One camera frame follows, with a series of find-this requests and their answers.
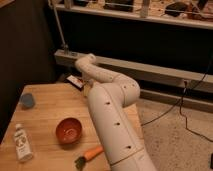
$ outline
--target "bowl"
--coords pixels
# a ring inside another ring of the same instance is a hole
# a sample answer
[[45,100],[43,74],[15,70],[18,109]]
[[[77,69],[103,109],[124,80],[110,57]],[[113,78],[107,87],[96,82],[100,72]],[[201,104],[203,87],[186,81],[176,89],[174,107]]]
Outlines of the bowl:
[[61,144],[74,143],[81,137],[81,122],[76,118],[66,118],[57,125],[55,133]]

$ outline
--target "floor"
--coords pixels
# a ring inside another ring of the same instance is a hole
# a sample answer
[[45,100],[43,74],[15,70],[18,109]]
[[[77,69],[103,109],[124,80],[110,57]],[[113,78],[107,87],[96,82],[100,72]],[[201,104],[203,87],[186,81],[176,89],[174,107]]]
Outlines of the floor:
[[[137,103],[142,123],[171,107],[169,104],[140,99]],[[213,113],[182,108],[188,127],[213,139]],[[142,128],[145,145],[158,171],[211,171],[213,143],[185,129],[185,119],[175,107],[167,115]]]

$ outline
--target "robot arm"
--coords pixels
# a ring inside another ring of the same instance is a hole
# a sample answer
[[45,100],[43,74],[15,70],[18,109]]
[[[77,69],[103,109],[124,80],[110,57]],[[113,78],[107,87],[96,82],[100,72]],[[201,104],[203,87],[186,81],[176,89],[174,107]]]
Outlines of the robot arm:
[[140,87],[137,82],[96,66],[96,57],[92,54],[75,64],[83,74],[102,83],[90,90],[88,105],[112,171],[156,171],[123,110],[138,99]]

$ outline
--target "black cable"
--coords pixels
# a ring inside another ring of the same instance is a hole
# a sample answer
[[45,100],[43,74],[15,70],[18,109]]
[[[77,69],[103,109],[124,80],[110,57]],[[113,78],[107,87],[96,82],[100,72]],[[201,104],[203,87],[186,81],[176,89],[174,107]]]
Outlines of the black cable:
[[[212,61],[213,61],[213,53],[211,54],[211,57],[210,57],[209,62],[208,62],[208,66],[207,66],[207,68],[206,68],[206,71],[205,71],[203,77],[202,77],[194,86],[192,86],[191,88],[189,88],[190,90],[196,89],[196,87],[197,87],[198,85],[200,85],[200,83],[203,82],[204,78],[206,77],[207,73],[208,73],[209,70],[210,70],[210,67],[211,67],[211,65],[212,65]],[[164,112],[163,114],[161,114],[160,116],[158,116],[158,117],[156,117],[156,118],[154,118],[154,119],[152,119],[152,120],[150,120],[150,121],[148,121],[148,122],[142,123],[141,126],[148,125],[148,124],[150,124],[150,123],[152,123],[152,122],[154,122],[154,121],[156,121],[156,120],[162,118],[162,117],[165,116],[166,114],[168,114],[176,105],[178,105],[178,104],[181,102],[181,99],[184,98],[185,94],[186,94],[186,90],[183,91],[183,94],[181,95],[181,97],[180,97],[180,98],[179,98],[179,99],[178,99],[167,111],[165,111],[165,112]]]
[[195,135],[197,135],[197,136],[199,136],[199,137],[201,137],[201,138],[213,143],[213,139],[210,139],[210,138],[208,138],[207,136],[205,136],[203,134],[200,134],[198,132],[195,132],[195,131],[189,129],[189,127],[188,127],[188,118],[187,118],[187,116],[185,114],[182,113],[183,99],[184,99],[184,94],[186,93],[186,89],[187,89],[187,83],[185,82],[185,88],[183,90],[183,95],[181,96],[181,102],[180,102],[180,108],[179,108],[180,115],[185,118],[185,129],[187,131],[191,132],[192,134],[195,134]]

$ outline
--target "white bottle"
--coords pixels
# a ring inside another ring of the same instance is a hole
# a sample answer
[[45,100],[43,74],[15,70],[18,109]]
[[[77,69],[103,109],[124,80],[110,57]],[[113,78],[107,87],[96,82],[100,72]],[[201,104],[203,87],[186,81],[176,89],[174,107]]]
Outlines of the white bottle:
[[16,131],[14,133],[14,141],[16,145],[17,157],[20,162],[26,162],[33,157],[30,144],[27,138],[26,131],[22,124],[16,124]]

